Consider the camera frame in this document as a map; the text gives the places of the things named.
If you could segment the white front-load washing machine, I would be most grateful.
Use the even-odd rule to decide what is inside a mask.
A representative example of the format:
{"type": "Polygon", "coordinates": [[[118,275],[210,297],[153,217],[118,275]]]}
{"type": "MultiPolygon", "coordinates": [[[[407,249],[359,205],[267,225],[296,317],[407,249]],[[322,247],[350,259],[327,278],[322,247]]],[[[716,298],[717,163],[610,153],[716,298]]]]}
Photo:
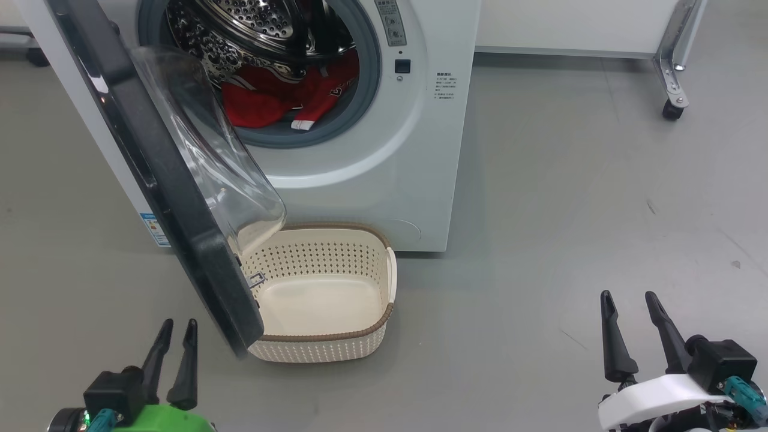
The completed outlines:
{"type": "MultiPolygon", "coordinates": [[[[326,0],[355,42],[359,76],[309,131],[295,112],[236,127],[292,224],[350,222],[397,251],[446,249],[482,0],[326,0]],[[458,79],[433,98],[436,72],[458,79]]],[[[124,44],[176,45],[170,0],[98,0],[124,44]]]]}

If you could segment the dark grey round bin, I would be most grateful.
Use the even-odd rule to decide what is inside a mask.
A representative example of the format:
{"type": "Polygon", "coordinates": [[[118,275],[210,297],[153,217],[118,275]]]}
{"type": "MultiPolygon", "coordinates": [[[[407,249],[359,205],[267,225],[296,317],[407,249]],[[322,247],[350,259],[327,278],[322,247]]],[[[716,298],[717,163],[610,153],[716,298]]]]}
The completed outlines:
{"type": "Polygon", "coordinates": [[[140,213],[152,213],[236,356],[264,324],[242,271],[286,207],[239,140],[203,64],[175,47],[127,47],[98,0],[19,8],[140,213]]]}

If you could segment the red white jersey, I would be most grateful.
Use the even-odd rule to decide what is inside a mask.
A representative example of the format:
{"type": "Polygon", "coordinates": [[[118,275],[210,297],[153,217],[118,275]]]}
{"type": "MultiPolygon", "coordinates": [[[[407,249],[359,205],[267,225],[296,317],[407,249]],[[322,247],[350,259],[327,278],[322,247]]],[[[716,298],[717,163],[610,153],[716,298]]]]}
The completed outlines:
{"type": "Polygon", "coordinates": [[[295,112],[291,129],[309,131],[331,112],[359,76],[359,57],[350,49],[304,77],[288,79],[274,67],[246,65],[220,85],[223,107],[236,127],[264,128],[295,112]]]}

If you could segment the metal leg with caster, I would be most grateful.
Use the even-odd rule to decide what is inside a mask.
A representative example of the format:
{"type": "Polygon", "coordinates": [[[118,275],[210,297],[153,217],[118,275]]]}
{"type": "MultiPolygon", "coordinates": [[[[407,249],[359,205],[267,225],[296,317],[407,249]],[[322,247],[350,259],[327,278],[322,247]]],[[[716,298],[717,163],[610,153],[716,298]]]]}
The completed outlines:
{"type": "Polygon", "coordinates": [[[689,53],[702,20],[708,0],[677,0],[658,49],[653,65],[667,94],[662,117],[676,121],[689,106],[678,74],[686,70],[689,53]]]}

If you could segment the cream perforated laundry basket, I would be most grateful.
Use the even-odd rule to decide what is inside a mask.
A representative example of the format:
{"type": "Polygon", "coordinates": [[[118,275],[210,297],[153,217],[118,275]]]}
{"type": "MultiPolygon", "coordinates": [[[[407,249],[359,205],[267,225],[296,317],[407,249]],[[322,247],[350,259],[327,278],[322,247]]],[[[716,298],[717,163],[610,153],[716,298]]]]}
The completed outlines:
{"type": "Polygon", "coordinates": [[[241,259],[264,324],[248,350],[269,362],[314,364],[372,355],[394,310],[389,240],[365,225],[294,225],[241,259]]]}

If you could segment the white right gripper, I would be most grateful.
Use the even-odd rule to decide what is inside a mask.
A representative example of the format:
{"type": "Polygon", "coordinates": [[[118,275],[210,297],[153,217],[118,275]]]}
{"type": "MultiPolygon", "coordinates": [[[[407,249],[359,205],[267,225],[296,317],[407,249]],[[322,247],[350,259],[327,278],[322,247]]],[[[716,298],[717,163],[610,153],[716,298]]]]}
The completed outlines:
{"type": "Polygon", "coordinates": [[[732,403],[726,395],[712,395],[686,373],[692,356],[675,323],[655,292],[646,292],[645,301],[651,323],[660,335],[667,368],[666,375],[637,383],[637,362],[626,349],[618,326],[618,312],[611,292],[600,294],[604,377],[618,385],[631,385],[598,404],[602,430],[617,430],[622,425],[638,424],[659,416],[672,415],[701,404],[732,403]]]}

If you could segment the white partition panel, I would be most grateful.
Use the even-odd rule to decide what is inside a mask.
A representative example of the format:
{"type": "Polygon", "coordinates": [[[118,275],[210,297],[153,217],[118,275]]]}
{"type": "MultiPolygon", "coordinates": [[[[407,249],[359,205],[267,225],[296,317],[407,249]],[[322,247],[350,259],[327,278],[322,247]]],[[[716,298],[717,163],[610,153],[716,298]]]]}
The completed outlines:
{"type": "Polygon", "coordinates": [[[477,53],[651,58],[678,0],[482,0],[477,53]]]}

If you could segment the printed text label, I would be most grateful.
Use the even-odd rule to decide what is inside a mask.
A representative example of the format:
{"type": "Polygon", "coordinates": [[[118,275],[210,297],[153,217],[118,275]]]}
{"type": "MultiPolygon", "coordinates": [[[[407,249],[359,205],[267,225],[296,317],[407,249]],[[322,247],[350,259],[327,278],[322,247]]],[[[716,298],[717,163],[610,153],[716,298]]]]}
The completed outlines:
{"type": "Polygon", "coordinates": [[[457,85],[458,79],[452,72],[436,72],[433,98],[436,100],[454,100],[457,85]]]}

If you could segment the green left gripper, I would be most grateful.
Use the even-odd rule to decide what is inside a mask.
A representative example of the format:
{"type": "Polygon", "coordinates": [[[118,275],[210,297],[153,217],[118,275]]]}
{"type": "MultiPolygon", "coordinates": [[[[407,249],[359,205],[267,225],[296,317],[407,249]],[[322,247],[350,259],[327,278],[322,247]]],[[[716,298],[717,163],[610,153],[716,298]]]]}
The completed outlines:
{"type": "MultiPolygon", "coordinates": [[[[159,404],[157,387],[164,357],[170,347],[173,320],[167,318],[154,339],[142,366],[142,393],[146,404],[159,404]]],[[[183,353],[176,379],[167,392],[170,405],[146,405],[130,425],[113,432],[217,432],[214,424],[193,413],[198,403],[198,323],[190,318],[182,340],[183,353]]]]}

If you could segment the blue energy label sticker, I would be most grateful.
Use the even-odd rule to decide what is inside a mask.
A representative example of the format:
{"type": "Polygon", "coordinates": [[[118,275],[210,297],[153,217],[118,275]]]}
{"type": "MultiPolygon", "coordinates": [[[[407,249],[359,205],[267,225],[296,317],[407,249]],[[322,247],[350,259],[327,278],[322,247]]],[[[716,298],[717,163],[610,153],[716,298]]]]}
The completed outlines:
{"type": "Polygon", "coordinates": [[[159,248],[170,248],[171,246],[167,235],[165,235],[165,232],[162,229],[161,224],[159,223],[156,216],[152,213],[140,213],[140,216],[142,217],[142,221],[145,224],[146,229],[149,230],[156,245],[159,246],[159,248]]]}

